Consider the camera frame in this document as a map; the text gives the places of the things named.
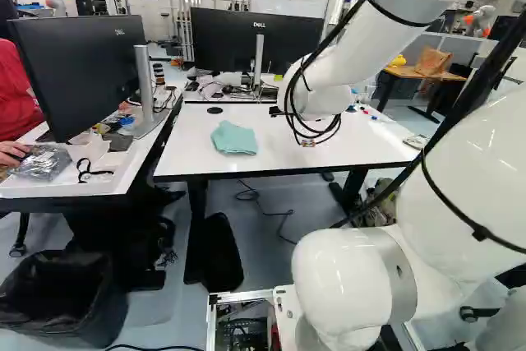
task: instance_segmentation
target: white desk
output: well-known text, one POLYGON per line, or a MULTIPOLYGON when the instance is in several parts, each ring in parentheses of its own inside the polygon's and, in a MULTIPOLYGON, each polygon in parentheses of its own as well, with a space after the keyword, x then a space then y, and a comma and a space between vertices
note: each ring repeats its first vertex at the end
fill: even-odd
POLYGON ((348 203, 354 201, 369 169, 404 167, 418 154, 402 142, 413 135, 410 131, 371 108, 367 108, 369 115, 344 113, 342 127, 332 139, 306 148, 296 143, 283 116, 270 117, 269 107, 271 105, 255 103, 182 105, 155 169, 154 180, 186 181, 188 185, 192 221, 186 284, 201 281, 200 235, 205 232, 208 180, 348 170, 343 190, 336 183, 330 184, 337 201, 348 210, 348 203), (208 114, 206 110, 211 106, 224 111, 208 114), (379 119, 372 120, 371 115, 379 119), (226 155, 215 149, 210 134, 223 120, 254 130, 257 155, 226 155))
MULTIPOLYGON (((178 74, 170 69, 168 62, 163 62, 165 73, 169 76, 168 85, 175 85, 178 87, 176 96, 179 97, 182 87, 181 79, 178 79, 178 74)), ((157 90, 158 103, 162 103, 169 95, 168 91, 164 89, 157 90)), ((140 121, 140 108, 136 109, 137 122, 140 121)), ((36 182, 28 179, 9 177, 4 182, 0 183, 0 211, 18 211, 34 212, 29 207, 29 203, 38 201, 37 206, 47 206, 44 201, 50 200, 49 204, 60 204, 62 198, 77 198, 77 197, 102 197, 105 196, 123 196, 128 192, 133 180, 135 179, 139 169, 145 162, 146 157, 150 153, 159 135, 163 131, 164 126, 170 119, 170 112, 167 117, 148 135, 140 140, 134 140, 126 152, 107 153, 96 163, 92 164, 92 169, 115 169, 115 174, 111 182, 93 182, 86 184, 78 183, 78 171, 76 164, 71 163, 65 168, 52 182, 36 182)), ((38 125, 18 141, 24 144, 34 144, 35 139, 41 136, 48 130, 48 124, 43 122, 38 125)))
MULTIPOLYGON (((281 81, 274 81, 274 74, 264 74, 261 75, 261 80, 267 85, 279 86, 282 84, 281 81)), ((266 104, 275 104, 276 99, 268 98, 259 98, 257 99, 252 95, 240 95, 240 94, 224 94, 222 91, 222 85, 220 83, 210 84, 210 86, 205 87, 203 91, 194 90, 194 91, 185 91, 183 94, 184 100, 187 103, 195 102, 222 102, 222 103, 238 103, 238 102, 258 102, 266 104), (223 96, 220 98, 214 98, 212 94, 219 92, 223 96)))

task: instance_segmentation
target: gray floor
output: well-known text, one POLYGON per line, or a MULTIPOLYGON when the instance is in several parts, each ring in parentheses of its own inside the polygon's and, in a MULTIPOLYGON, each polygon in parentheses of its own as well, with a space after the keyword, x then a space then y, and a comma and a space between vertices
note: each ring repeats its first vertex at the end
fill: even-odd
MULTIPOLYGON (((407 110, 387 109, 392 118, 415 133, 430 136, 437 125, 407 110)), ((377 177, 395 177, 399 169, 370 172, 366 186, 372 185, 377 177)), ((336 174, 339 182, 345 173, 336 174)), ((280 178, 257 178, 244 180, 261 193, 261 205, 267 212, 294 210, 286 225, 284 234, 292 240, 323 229, 343 218, 343 212, 336 205, 319 175, 292 176, 280 178)), ((172 189, 185 187, 173 184, 172 189)), ((275 235, 279 217, 265 217, 256 204, 237 201, 234 194, 244 187, 237 180, 212 182, 209 190, 209 214, 223 211, 229 218, 241 253, 245 280, 240 290, 270 289, 279 284, 290 284, 290 257, 293 246, 275 235)), ((168 281, 162 291, 134 293, 130 300, 130 313, 118 343, 143 347, 167 345, 191 345, 205 347, 205 311, 207 294, 199 285, 184 285, 185 248, 189 229, 190 210, 187 199, 167 208, 167 218, 177 225, 175 246, 179 261, 168 269, 168 281)), ((17 214, 0 221, 0 276, 4 278, 20 260, 7 257, 7 252, 16 235, 17 214)), ((66 223, 60 215, 32 215, 27 238, 28 248, 35 252, 45 248, 62 248, 71 237, 66 223)), ((9 350, 52 350, 22 335, 0 331, 0 349, 9 350)))

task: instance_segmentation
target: towel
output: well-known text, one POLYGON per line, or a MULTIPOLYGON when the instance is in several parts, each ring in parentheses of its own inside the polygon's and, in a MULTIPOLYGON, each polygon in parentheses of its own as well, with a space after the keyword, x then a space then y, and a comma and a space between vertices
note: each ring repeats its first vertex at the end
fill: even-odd
POLYGON ((219 152, 249 155, 257 153, 256 135, 251 128, 221 121, 210 137, 219 152))

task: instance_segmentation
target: black strap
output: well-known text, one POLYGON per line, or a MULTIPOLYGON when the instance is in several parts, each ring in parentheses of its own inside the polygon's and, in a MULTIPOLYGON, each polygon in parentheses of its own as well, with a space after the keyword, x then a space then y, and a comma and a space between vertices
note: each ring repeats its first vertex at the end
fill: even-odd
POLYGON ((367 0, 376 10, 378 10, 380 13, 382 13, 384 16, 390 18, 391 20, 398 22, 402 25, 412 26, 414 28, 425 28, 426 26, 429 26, 434 21, 427 22, 426 24, 420 23, 420 22, 411 22, 407 21, 404 18, 400 18, 399 16, 396 16, 395 14, 388 12, 386 9, 384 9, 382 6, 380 6, 378 3, 376 3, 374 0, 367 0))
POLYGON ((483 225, 480 225, 479 223, 473 221, 470 219, 459 207, 457 207, 450 199, 447 198, 444 193, 440 190, 440 188, 435 184, 433 179, 431 178, 431 175, 429 174, 429 171, 427 170, 426 166, 426 154, 424 150, 422 150, 422 173, 424 175, 424 178, 426 179, 427 183, 429 184, 429 187, 435 192, 435 194, 440 198, 442 203, 444 203, 448 209, 453 211, 457 217, 462 220, 467 226, 469 226, 473 230, 473 237, 479 241, 482 242, 486 239, 490 239, 493 242, 496 242, 497 244, 501 245, 502 247, 508 248, 512 251, 519 252, 522 254, 526 254, 526 248, 519 247, 512 242, 508 242, 507 240, 503 238, 499 238, 493 232, 486 228, 483 225))
POLYGON ((92 172, 91 161, 88 158, 80 158, 76 163, 76 169, 79 171, 79 184, 87 184, 87 181, 82 180, 82 177, 84 177, 86 174, 91 174, 93 176, 97 176, 99 174, 113 174, 113 171, 111 170, 97 170, 95 172, 92 172), (81 165, 86 160, 88 161, 88 164, 85 170, 81 170, 81 165))

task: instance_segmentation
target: hand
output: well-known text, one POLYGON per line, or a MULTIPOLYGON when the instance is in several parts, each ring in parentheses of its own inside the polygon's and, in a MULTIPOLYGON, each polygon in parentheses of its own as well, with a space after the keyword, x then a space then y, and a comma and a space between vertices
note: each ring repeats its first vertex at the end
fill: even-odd
POLYGON ((30 147, 15 141, 1 141, 0 142, 0 164, 6 166, 18 166, 20 162, 8 154, 15 155, 19 158, 24 158, 25 154, 30 152, 30 147))

